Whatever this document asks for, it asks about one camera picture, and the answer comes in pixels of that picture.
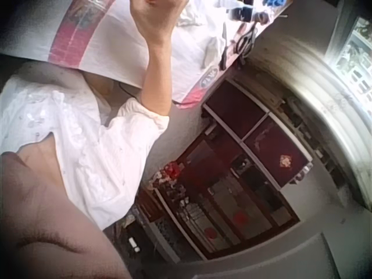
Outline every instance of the forearm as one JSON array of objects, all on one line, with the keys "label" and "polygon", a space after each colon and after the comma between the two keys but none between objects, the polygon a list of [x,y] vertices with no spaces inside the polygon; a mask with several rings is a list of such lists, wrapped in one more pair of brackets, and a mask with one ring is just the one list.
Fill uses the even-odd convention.
[{"label": "forearm", "polygon": [[171,106],[171,43],[149,45],[149,64],[141,93],[141,102],[148,110],[168,115]]}]

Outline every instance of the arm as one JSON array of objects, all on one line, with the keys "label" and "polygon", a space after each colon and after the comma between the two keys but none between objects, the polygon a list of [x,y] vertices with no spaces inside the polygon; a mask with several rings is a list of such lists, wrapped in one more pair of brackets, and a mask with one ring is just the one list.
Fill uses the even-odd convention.
[{"label": "arm", "polygon": [[168,115],[171,106],[171,34],[187,1],[130,1],[132,17],[149,49],[141,102],[159,115]]}]

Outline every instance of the white shirt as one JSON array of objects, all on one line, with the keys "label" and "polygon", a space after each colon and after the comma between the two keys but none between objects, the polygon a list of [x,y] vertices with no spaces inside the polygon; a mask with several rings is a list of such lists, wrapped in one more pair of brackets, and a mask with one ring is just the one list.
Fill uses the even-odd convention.
[{"label": "white shirt", "polygon": [[9,79],[0,110],[1,153],[53,133],[67,196],[101,229],[132,206],[146,157],[169,122],[131,98],[105,127],[81,73],[40,62]]}]

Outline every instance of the hand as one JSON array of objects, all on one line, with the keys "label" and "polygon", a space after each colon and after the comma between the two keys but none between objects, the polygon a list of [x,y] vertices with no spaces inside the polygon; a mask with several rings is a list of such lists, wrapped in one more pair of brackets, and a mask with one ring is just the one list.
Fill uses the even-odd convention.
[{"label": "hand", "polygon": [[173,28],[188,0],[130,0],[130,13],[149,47],[170,43]]}]

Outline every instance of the dark red cabinet door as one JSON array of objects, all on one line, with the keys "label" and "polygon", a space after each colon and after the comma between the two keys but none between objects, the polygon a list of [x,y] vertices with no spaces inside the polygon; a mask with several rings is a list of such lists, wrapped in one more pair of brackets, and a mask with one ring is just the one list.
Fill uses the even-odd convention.
[{"label": "dark red cabinet door", "polygon": [[206,104],[240,138],[265,115],[254,101],[228,81],[222,83]]},{"label": "dark red cabinet door", "polygon": [[307,158],[270,117],[244,141],[283,187],[308,164]]}]

